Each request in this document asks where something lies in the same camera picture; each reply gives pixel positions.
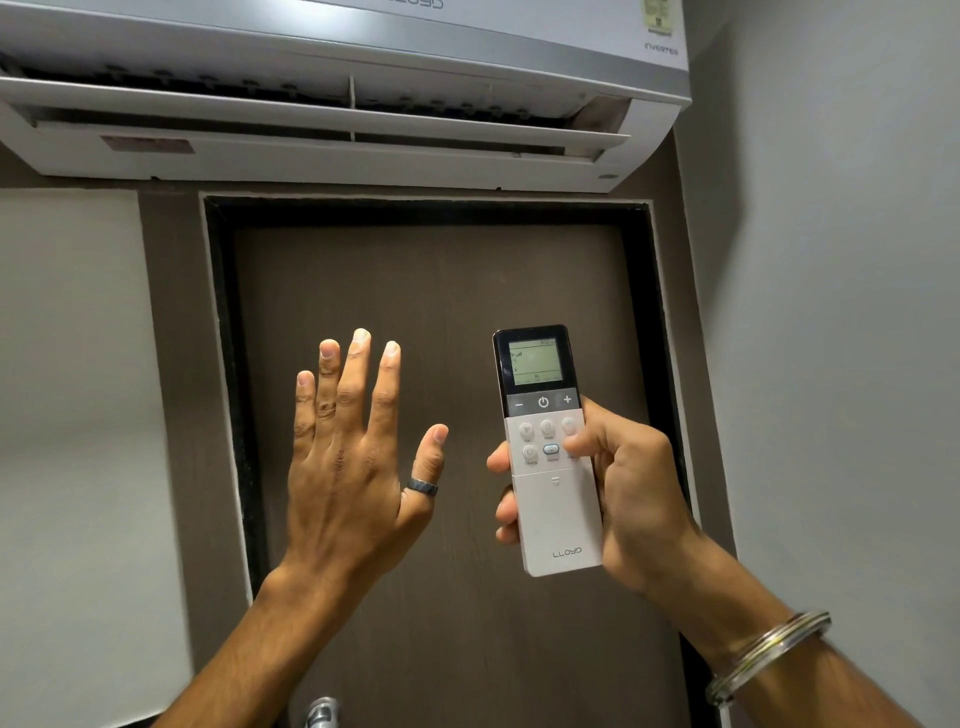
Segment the door frame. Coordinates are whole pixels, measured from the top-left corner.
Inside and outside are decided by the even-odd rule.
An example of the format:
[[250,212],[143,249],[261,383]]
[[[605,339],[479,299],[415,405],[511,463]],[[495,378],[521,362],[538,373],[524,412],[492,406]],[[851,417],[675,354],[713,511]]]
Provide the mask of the door frame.
[[[247,567],[254,595],[270,567],[234,249],[235,234],[241,230],[451,225],[600,225],[619,228],[633,301],[649,422],[669,438],[684,498],[687,505],[691,505],[674,361],[649,202],[211,194],[202,197],[202,205],[227,385]],[[717,728],[721,724],[720,714],[705,698],[712,672],[683,636],[680,636],[680,642],[690,725],[692,728]],[[281,723],[289,725],[289,719],[284,718]]]

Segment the door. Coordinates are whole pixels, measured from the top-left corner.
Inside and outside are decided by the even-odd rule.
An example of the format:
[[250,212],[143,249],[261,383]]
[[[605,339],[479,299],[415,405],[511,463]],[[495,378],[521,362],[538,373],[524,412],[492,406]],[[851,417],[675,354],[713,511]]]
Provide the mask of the door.
[[687,726],[676,632],[600,569],[534,579],[493,538],[507,478],[491,337],[566,324],[582,391],[645,420],[623,244],[599,226],[245,230],[236,274],[269,552],[284,549],[293,383],[317,345],[367,328],[403,348],[401,479],[449,425],[434,521],[370,593],[291,702],[345,728]]

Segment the black ring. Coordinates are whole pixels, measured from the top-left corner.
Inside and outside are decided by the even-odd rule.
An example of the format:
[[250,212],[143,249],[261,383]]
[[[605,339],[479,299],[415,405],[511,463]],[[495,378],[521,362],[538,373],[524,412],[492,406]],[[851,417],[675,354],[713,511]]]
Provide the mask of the black ring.
[[407,483],[407,488],[412,491],[417,491],[418,493],[423,493],[425,496],[434,497],[437,494],[437,486],[433,483],[428,483],[426,480],[417,480],[416,478],[410,478],[410,482]]

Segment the air conditioner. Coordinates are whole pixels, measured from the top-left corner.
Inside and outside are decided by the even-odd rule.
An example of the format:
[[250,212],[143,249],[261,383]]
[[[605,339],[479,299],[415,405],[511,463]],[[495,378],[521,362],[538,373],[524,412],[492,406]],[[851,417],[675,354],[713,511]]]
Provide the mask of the air conditioner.
[[680,0],[0,0],[44,175],[607,192],[689,103]]

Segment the finger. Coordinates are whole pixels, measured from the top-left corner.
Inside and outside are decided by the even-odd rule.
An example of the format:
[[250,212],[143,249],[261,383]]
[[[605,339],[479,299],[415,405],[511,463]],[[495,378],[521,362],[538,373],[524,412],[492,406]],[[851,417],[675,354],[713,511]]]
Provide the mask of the finger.
[[501,525],[496,529],[495,535],[497,541],[507,546],[520,543],[520,528],[516,523]]
[[396,419],[400,397],[400,346],[387,342],[380,357],[380,371],[376,376],[370,405],[370,424],[367,436],[376,438],[396,450]]
[[[437,485],[444,472],[444,442],[449,434],[446,425],[433,425],[423,435],[411,475],[417,480]],[[426,526],[433,515],[433,497],[419,491],[404,488],[400,499],[400,512],[396,516],[397,525],[405,528],[410,525]]]
[[367,366],[370,359],[370,332],[359,328],[347,353],[340,383],[337,384],[337,411],[333,431],[346,438],[363,434],[363,400],[367,392]]
[[584,457],[598,452],[616,452],[623,444],[624,432],[632,423],[614,415],[593,400],[581,397],[584,405],[584,428],[564,440],[564,449],[571,455]]
[[294,460],[302,460],[313,448],[313,430],[317,422],[313,408],[316,396],[313,375],[297,375],[297,406],[294,409]]
[[340,381],[340,345],[333,339],[320,342],[320,381],[317,383],[317,431],[314,442],[326,449],[333,437],[333,415],[337,411],[337,384]]
[[496,519],[504,525],[510,525],[511,523],[516,523],[516,513],[514,487],[508,485],[503,491],[503,497],[500,499],[500,503],[496,506]]
[[510,445],[504,440],[500,447],[487,458],[487,470],[491,473],[505,473],[510,469]]

